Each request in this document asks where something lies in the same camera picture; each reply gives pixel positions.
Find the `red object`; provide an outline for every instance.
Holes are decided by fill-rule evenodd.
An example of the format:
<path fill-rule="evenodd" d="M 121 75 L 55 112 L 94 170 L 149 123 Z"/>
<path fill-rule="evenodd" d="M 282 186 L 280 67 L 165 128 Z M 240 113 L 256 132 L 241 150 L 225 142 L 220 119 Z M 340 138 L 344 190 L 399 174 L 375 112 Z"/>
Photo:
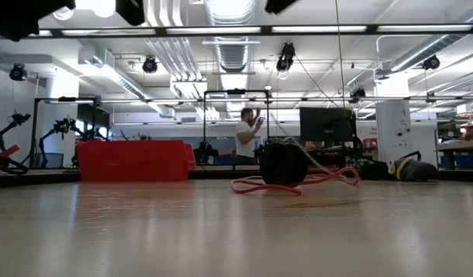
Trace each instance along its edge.
<path fill-rule="evenodd" d="M 187 157 L 188 157 L 188 170 L 190 172 L 195 171 L 195 154 L 193 153 L 193 148 L 191 145 L 185 143 L 185 151 L 187 152 Z"/>
<path fill-rule="evenodd" d="M 378 150 L 378 140 L 376 138 L 367 138 L 362 144 L 365 149 Z"/>
<path fill-rule="evenodd" d="M 183 181 L 183 141 L 91 141 L 78 144 L 82 181 Z"/>
<path fill-rule="evenodd" d="M 348 181 L 347 179 L 343 179 L 342 174 L 344 174 L 344 172 L 352 172 L 352 174 L 354 174 L 354 177 L 355 177 L 354 181 L 351 182 L 351 181 Z M 248 193 L 248 192 L 254 192 L 254 191 L 258 191 L 262 189 L 277 189 L 277 190 L 283 190 L 286 192 L 292 192 L 292 193 L 295 193 L 296 195 L 301 195 L 302 191 L 296 188 L 299 185 L 317 185 L 317 184 L 334 180 L 334 179 L 344 182 L 348 185 L 353 185 L 354 187 L 357 187 L 359 184 L 358 171 L 355 170 L 353 167 L 346 167 L 346 168 L 338 170 L 337 172 L 333 172 L 331 174 L 307 175 L 306 176 L 307 180 L 304 180 L 303 182 L 299 182 L 298 184 L 295 184 L 292 187 L 284 186 L 284 185 L 267 185 L 262 182 L 252 182 L 252 181 L 249 181 L 249 179 L 253 179 L 253 177 L 231 181 L 231 189 L 233 190 L 233 192 Z M 246 184 L 246 185 L 254 185 L 255 187 L 249 188 L 249 189 L 237 189 L 235 187 L 235 184 L 238 184 L 238 183 Z"/>
<path fill-rule="evenodd" d="M 2 158 L 8 158 L 10 157 L 12 154 L 16 153 L 17 151 L 19 151 L 19 146 L 17 145 L 13 145 L 11 146 L 11 148 L 8 148 L 2 152 L 0 152 L 0 157 Z"/>

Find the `yellow strap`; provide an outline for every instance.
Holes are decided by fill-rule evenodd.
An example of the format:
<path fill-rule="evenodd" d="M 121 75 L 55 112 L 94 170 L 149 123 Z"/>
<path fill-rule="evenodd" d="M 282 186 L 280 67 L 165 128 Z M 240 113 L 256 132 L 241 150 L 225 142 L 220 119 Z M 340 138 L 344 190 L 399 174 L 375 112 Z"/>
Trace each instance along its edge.
<path fill-rule="evenodd" d="M 400 177 L 400 173 L 402 172 L 402 169 L 404 169 L 405 166 L 407 166 L 410 162 L 411 162 L 412 159 L 405 159 L 404 161 L 402 161 L 402 163 L 399 165 L 398 169 L 397 169 L 397 180 L 398 181 L 401 181 L 401 177 Z"/>
<path fill-rule="evenodd" d="M 395 161 L 391 161 L 388 163 L 388 174 L 394 175 L 395 174 Z"/>

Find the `red plastic bin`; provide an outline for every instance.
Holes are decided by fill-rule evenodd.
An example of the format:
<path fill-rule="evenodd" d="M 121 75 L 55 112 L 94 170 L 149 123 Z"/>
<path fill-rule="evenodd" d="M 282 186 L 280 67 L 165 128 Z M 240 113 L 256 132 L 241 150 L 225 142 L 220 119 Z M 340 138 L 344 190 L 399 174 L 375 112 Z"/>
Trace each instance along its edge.
<path fill-rule="evenodd" d="M 183 181 L 183 141 L 91 141 L 78 145 L 82 181 Z"/>
<path fill-rule="evenodd" d="M 185 151 L 187 152 L 187 157 L 188 157 L 188 170 L 190 172 L 195 171 L 195 154 L 193 153 L 193 148 L 191 145 L 185 143 Z"/>

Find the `red rope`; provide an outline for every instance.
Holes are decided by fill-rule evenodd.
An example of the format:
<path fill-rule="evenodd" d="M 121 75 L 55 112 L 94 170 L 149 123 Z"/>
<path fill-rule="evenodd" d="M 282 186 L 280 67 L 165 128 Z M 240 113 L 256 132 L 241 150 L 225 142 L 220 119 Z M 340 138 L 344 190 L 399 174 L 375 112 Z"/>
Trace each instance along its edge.
<path fill-rule="evenodd" d="M 346 179 L 343 174 L 345 172 L 351 172 L 354 175 L 354 181 L 349 181 Z M 343 169 L 339 169 L 337 172 L 333 172 L 331 174 L 314 174 L 314 175 L 307 175 L 306 180 L 303 182 L 299 182 L 297 184 L 294 184 L 292 186 L 284 186 L 284 185 L 267 185 L 263 182 L 253 182 L 249 181 L 249 179 L 261 179 L 260 176 L 253 176 L 253 177 L 247 177 L 243 179 L 236 179 L 231 181 L 231 189 L 233 192 L 236 193 L 249 193 L 249 192 L 255 192 L 258 190 L 262 189 L 276 189 L 276 190 L 282 190 L 286 192 L 291 192 L 295 193 L 296 195 L 301 195 L 302 191 L 300 189 L 297 189 L 296 187 L 299 185 L 317 185 L 323 182 L 327 182 L 333 179 L 337 179 L 341 182 L 344 182 L 346 184 L 352 185 L 352 186 L 358 186 L 359 184 L 359 174 L 356 169 L 353 167 L 345 167 Z M 237 189 L 235 187 L 235 184 L 246 184 L 246 185 L 254 185 L 255 187 L 249 188 L 249 189 Z"/>

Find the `desk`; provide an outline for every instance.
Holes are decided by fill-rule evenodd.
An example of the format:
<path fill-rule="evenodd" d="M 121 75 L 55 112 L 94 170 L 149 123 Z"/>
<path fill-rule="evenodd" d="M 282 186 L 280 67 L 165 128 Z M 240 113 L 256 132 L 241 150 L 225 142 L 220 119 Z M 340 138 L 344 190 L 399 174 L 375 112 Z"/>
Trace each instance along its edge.
<path fill-rule="evenodd" d="M 455 169 L 454 152 L 473 152 L 473 141 L 454 142 L 444 145 L 438 145 L 438 151 L 443 152 L 445 157 L 445 169 Z"/>

